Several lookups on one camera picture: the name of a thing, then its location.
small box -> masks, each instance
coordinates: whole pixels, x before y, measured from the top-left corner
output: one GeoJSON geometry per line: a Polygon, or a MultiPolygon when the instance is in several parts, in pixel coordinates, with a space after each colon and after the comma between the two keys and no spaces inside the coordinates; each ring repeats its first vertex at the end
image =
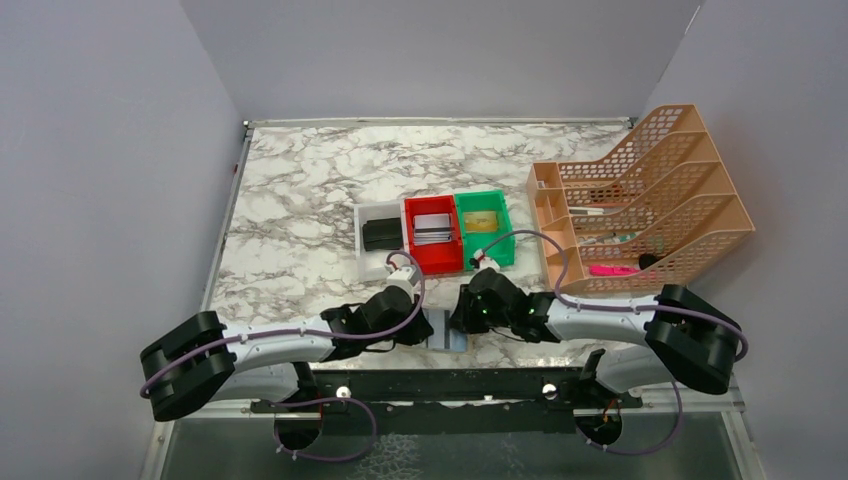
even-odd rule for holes
{"type": "MultiPolygon", "coordinates": [[[[506,199],[500,190],[487,192],[457,193],[456,213],[459,217],[460,231],[462,232],[462,246],[465,250],[465,258],[474,256],[474,252],[492,243],[501,235],[512,231],[512,222],[509,221],[509,211],[506,208],[506,199]],[[494,212],[497,228],[492,232],[473,232],[465,224],[466,214],[471,212],[494,212]]],[[[498,262],[500,266],[515,263],[515,237],[505,238],[492,247],[486,255],[498,262]]],[[[467,261],[464,268],[471,270],[473,267],[467,261]]]]}
{"type": "Polygon", "coordinates": [[[404,207],[406,217],[405,232],[407,232],[409,253],[418,260],[424,274],[435,275],[462,271],[465,263],[462,250],[462,234],[459,229],[453,195],[407,198],[404,200],[404,207]],[[415,217],[417,215],[430,215],[434,213],[447,213],[450,215],[451,240],[445,243],[433,243],[430,245],[415,245],[414,242],[409,241],[408,232],[414,228],[415,217]]]}
{"type": "MultiPolygon", "coordinates": [[[[400,200],[379,203],[361,203],[353,206],[353,229],[356,238],[356,265],[359,272],[359,280],[363,282],[374,280],[385,280],[389,276],[386,270],[386,256],[388,250],[365,251],[365,243],[362,238],[362,227],[370,220],[382,220],[386,218],[400,218],[404,246],[408,243],[406,222],[403,220],[403,203],[400,200]]],[[[393,259],[396,263],[405,260],[396,255],[393,259]]]]}

green bin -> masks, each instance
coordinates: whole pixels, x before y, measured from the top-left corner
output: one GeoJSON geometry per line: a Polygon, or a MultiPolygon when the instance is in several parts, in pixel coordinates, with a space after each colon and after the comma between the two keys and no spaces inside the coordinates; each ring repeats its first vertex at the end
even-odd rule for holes
{"type": "MultiPolygon", "coordinates": [[[[489,190],[486,192],[472,193],[457,193],[454,194],[456,202],[456,214],[459,221],[459,228],[462,232],[462,249],[463,261],[466,270],[472,270],[473,267],[469,263],[469,259],[474,257],[474,252],[485,247],[492,240],[498,238],[504,233],[512,231],[512,222],[509,221],[509,211],[506,208],[506,200],[503,192],[500,190],[489,190]],[[496,232],[477,233],[467,232],[465,230],[465,214],[468,212],[479,212],[491,210],[495,212],[498,220],[498,229],[496,232]]],[[[498,262],[500,266],[512,265],[515,263],[515,237],[509,237],[494,247],[487,253],[487,256],[498,262]]]]}

black metal bracket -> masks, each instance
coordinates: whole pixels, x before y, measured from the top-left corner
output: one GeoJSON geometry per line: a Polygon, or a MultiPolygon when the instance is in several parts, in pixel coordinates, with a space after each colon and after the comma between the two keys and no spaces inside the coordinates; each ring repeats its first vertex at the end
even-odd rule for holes
{"type": "MultiPolygon", "coordinates": [[[[340,387],[350,389],[354,398],[374,412],[381,434],[574,433],[575,409],[604,408],[609,398],[620,399],[621,408],[642,406],[639,399],[629,395],[616,397],[603,387],[592,385],[593,379],[587,382],[585,377],[581,378],[583,370],[579,367],[312,370],[312,376],[318,398],[335,397],[340,387]],[[460,406],[443,402],[477,403],[460,406]]],[[[258,401],[251,404],[250,410],[272,414],[315,412],[318,407],[290,410],[258,401]]],[[[322,405],[320,411],[323,434],[362,434],[364,415],[357,407],[333,402],[322,405]]],[[[278,419],[275,423],[280,431],[288,432],[315,427],[307,426],[302,420],[278,419]]]]}

cable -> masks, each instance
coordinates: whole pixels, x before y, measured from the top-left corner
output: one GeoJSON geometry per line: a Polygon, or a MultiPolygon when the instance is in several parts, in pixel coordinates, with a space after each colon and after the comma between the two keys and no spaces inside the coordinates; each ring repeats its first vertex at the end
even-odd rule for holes
{"type": "Polygon", "coordinates": [[[515,340],[516,342],[523,342],[523,341],[524,341],[524,339],[522,339],[522,338],[513,337],[512,335],[507,335],[507,334],[505,334],[505,333],[501,333],[501,332],[499,332],[499,331],[497,331],[497,330],[489,330],[489,331],[490,331],[490,332],[493,332],[493,333],[497,333],[498,335],[500,335],[500,336],[502,336],[502,337],[506,337],[506,338],[508,338],[508,339],[510,339],[510,340],[515,340]]]}
{"type": "Polygon", "coordinates": [[[292,403],[283,403],[283,402],[272,402],[273,405],[284,408],[298,408],[298,407],[308,407],[310,405],[323,404],[328,402],[350,402],[357,407],[361,408],[368,415],[369,420],[371,420],[371,437],[368,439],[368,445],[365,446],[362,450],[351,453],[350,455],[343,455],[341,457],[325,457],[323,455],[315,455],[311,453],[301,453],[299,450],[291,450],[287,448],[280,441],[279,430],[276,426],[274,426],[274,441],[277,442],[277,453],[286,452],[292,456],[292,460],[297,460],[298,458],[306,458],[309,460],[317,460],[319,462],[327,462],[327,463],[343,463],[349,462],[351,460],[356,460],[357,458],[365,455],[370,452],[374,445],[377,443],[377,417],[374,416],[374,412],[368,408],[368,405],[365,403],[355,399],[355,398],[342,398],[342,397],[330,397],[330,398],[316,398],[315,400],[307,400],[305,402],[292,402],[292,403]]]}
{"type": "Polygon", "coordinates": [[[668,436],[665,437],[665,440],[654,445],[653,447],[646,448],[644,450],[620,450],[615,447],[610,447],[609,445],[601,445],[597,442],[594,442],[583,433],[579,428],[577,429],[580,432],[580,435],[586,439],[586,444],[597,448],[598,450],[602,450],[606,453],[612,453],[613,455],[623,455],[626,457],[638,457],[642,455],[650,455],[652,453],[656,453],[663,448],[671,445],[675,438],[680,435],[680,432],[683,430],[683,398],[680,396],[680,389],[677,388],[677,383],[671,382],[671,388],[674,389],[674,395],[677,397],[677,418],[674,420],[674,427],[671,429],[671,432],[668,436]]]}
{"type": "MultiPolygon", "coordinates": [[[[389,255],[386,257],[386,264],[389,264],[391,262],[392,257],[395,256],[395,255],[403,255],[404,257],[408,258],[409,261],[413,265],[415,265],[415,268],[417,268],[419,272],[422,271],[421,265],[418,264],[418,260],[416,260],[409,253],[401,251],[401,250],[395,250],[395,251],[389,252],[389,255]]],[[[269,330],[267,332],[249,333],[249,334],[246,335],[246,340],[258,340],[258,339],[261,339],[261,338],[277,337],[277,336],[282,336],[282,335],[315,335],[315,336],[318,336],[318,337],[341,338],[343,340],[374,340],[376,338],[387,337],[389,335],[392,335],[392,334],[404,329],[407,325],[409,325],[410,322],[412,322],[412,320],[415,318],[415,316],[418,315],[418,312],[421,311],[421,307],[422,307],[423,304],[424,304],[424,275],[421,275],[421,292],[419,294],[418,301],[415,303],[415,308],[412,309],[412,312],[409,314],[408,317],[406,317],[406,319],[404,319],[402,322],[395,325],[394,327],[389,328],[388,330],[383,330],[382,332],[376,332],[376,333],[366,333],[366,334],[362,334],[362,335],[355,335],[355,334],[350,334],[350,333],[333,333],[333,332],[325,332],[325,331],[321,331],[321,330],[312,330],[312,329],[301,330],[299,328],[283,328],[283,329],[279,329],[279,330],[269,330]]],[[[144,382],[144,385],[141,386],[141,390],[139,391],[139,395],[141,396],[141,398],[145,398],[145,399],[150,398],[150,388],[153,385],[155,385],[156,382],[161,380],[162,377],[167,375],[171,370],[174,370],[175,368],[177,368],[180,365],[182,365],[183,363],[191,360],[192,358],[196,357],[197,355],[206,353],[209,350],[212,350],[213,348],[218,348],[218,347],[230,344],[230,343],[242,342],[244,340],[245,340],[245,338],[242,338],[241,336],[225,337],[225,338],[221,338],[219,340],[215,340],[213,342],[209,342],[205,345],[201,345],[201,346],[195,348],[194,350],[186,353],[185,355],[182,355],[181,357],[177,358],[176,360],[169,363],[168,365],[165,365],[158,372],[154,373],[149,379],[147,379],[146,382],[144,382]]]]}
{"type": "MultiPolygon", "coordinates": [[[[519,234],[535,235],[537,237],[540,237],[540,238],[548,241],[551,245],[554,246],[554,248],[556,248],[557,252],[562,257],[562,265],[563,265],[562,273],[560,273],[559,278],[557,278],[556,283],[554,284],[554,295],[557,297],[557,299],[560,302],[562,302],[566,306],[569,306],[569,307],[572,307],[572,308],[595,310],[595,311],[598,311],[598,312],[632,312],[633,311],[632,307],[626,307],[626,306],[596,305],[596,304],[583,303],[583,302],[580,302],[578,304],[576,302],[572,302],[571,300],[569,300],[565,296],[563,296],[563,294],[562,294],[562,281],[565,279],[565,274],[568,272],[568,256],[565,254],[565,250],[562,249],[562,247],[556,242],[556,240],[554,240],[553,238],[551,238],[550,236],[548,236],[548,235],[546,235],[542,232],[537,232],[535,230],[513,230],[511,232],[507,232],[507,233],[501,235],[500,237],[492,240],[492,242],[489,243],[488,245],[486,245],[485,247],[483,247],[481,249],[481,251],[485,254],[490,248],[497,245],[499,242],[501,242],[505,238],[509,238],[509,237],[512,237],[514,235],[519,235],[519,234]]],[[[714,325],[719,325],[719,326],[724,327],[725,329],[729,330],[739,340],[739,344],[741,345],[741,348],[739,350],[739,353],[736,354],[736,361],[738,362],[739,360],[742,360],[743,358],[745,358],[745,355],[748,354],[748,338],[745,336],[744,333],[742,333],[742,330],[739,330],[739,328],[737,328],[736,326],[734,326],[731,323],[728,323],[727,321],[722,320],[721,318],[718,318],[714,315],[710,315],[710,314],[702,313],[702,312],[697,312],[695,310],[688,310],[686,308],[672,307],[672,306],[668,306],[668,305],[640,305],[640,306],[636,307],[636,311],[637,311],[637,313],[638,312],[645,312],[645,311],[659,311],[659,312],[674,313],[674,314],[677,314],[677,315],[686,315],[688,317],[697,318],[699,320],[704,320],[704,321],[712,323],[714,325]]]]}
{"type": "Polygon", "coordinates": [[[621,403],[619,403],[619,402],[621,402],[621,400],[613,398],[612,400],[610,400],[610,403],[607,404],[607,407],[604,409],[604,411],[602,413],[602,415],[604,416],[604,423],[607,423],[607,420],[609,418],[607,416],[607,412],[609,411],[610,408],[612,408],[613,405],[616,406],[617,415],[619,417],[621,416],[621,403]]]}

pink marker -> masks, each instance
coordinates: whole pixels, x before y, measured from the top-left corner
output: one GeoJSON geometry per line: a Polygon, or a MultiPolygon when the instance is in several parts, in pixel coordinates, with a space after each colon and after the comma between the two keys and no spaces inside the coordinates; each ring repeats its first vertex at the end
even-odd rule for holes
{"type": "Polygon", "coordinates": [[[589,274],[596,277],[621,277],[624,275],[633,275],[641,270],[633,267],[615,267],[606,265],[590,265],[589,274]]]}

